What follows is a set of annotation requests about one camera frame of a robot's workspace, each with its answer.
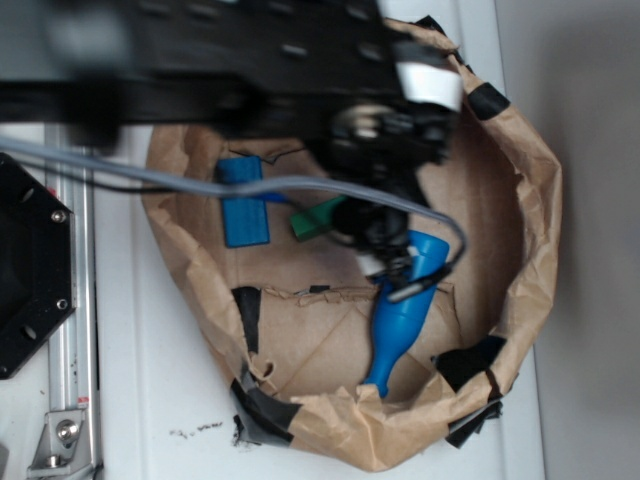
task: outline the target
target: brown paper bag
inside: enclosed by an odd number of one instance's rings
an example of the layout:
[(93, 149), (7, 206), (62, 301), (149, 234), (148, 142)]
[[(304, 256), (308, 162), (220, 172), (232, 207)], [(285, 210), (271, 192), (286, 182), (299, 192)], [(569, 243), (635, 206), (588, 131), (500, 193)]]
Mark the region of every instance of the brown paper bag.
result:
[[(464, 80), (451, 158), (426, 165), (419, 177), (436, 209), (463, 226), (469, 251), (439, 285), (384, 401), (375, 386), (360, 385), (372, 360), (377, 292), (352, 250), (326, 236), (297, 242), (286, 205), (268, 206), (270, 244), (227, 249), (218, 200), (162, 194), (144, 201), (248, 438), (369, 471), (450, 434), (460, 444), (474, 422), (495, 412), (552, 306), (561, 214), (560, 166), (521, 114), (456, 59), (445, 36), (389, 23), (449, 52)], [(147, 164), (211, 180), (218, 159), (242, 155), (260, 156), (265, 177), (325, 175), (297, 140), (227, 141), (197, 126), (156, 128)], [(293, 196), (307, 206), (331, 198)], [(455, 242), (423, 219), (412, 219), (412, 228)]]

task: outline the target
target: blue sponge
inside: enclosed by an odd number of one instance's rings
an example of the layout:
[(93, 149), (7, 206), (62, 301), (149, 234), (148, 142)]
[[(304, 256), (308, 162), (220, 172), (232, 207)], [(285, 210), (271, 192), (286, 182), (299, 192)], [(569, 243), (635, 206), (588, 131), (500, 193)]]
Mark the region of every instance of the blue sponge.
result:
[[(262, 179), (260, 157), (220, 160), (217, 178), (222, 183), (245, 183)], [(229, 198), (222, 200), (225, 242), (228, 248), (269, 243), (269, 221), (264, 200)]]

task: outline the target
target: green object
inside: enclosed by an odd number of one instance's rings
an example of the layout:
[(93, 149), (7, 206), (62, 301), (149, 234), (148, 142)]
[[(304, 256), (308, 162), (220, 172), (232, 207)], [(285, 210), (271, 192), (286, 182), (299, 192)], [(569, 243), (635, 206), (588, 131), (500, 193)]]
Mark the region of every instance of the green object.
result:
[(291, 215), (289, 221), (293, 227), (293, 233), (300, 242), (310, 240), (327, 233), (333, 229), (331, 219), (333, 210), (346, 200), (347, 197), (340, 196), (323, 202), (315, 207)]

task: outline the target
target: black mounting plate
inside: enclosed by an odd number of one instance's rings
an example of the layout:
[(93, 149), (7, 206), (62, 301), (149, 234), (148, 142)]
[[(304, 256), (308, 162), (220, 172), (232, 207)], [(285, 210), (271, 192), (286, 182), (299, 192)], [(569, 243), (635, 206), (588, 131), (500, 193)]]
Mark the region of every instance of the black mounting plate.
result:
[(73, 215), (0, 153), (0, 380), (11, 378), (74, 309)]

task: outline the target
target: white wall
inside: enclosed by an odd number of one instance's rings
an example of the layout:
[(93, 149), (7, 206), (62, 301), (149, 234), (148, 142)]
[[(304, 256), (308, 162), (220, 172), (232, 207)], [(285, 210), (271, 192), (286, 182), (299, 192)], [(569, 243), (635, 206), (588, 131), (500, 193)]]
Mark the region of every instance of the white wall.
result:
[(640, 1), (496, 0), (508, 96), (565, 168), (536, 345), (549, 480), (640, 478)]

